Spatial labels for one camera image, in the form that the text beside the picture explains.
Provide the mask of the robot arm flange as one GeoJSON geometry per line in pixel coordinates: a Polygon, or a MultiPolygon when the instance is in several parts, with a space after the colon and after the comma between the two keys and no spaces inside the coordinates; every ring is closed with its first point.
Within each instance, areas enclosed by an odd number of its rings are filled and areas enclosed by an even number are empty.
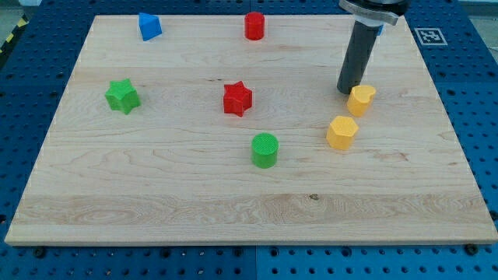
{"type": "Polygon", "coordinates": [[[339,0],[340,8],[366,26],[395,26],[411,5],[411,0],[339,0]]]}

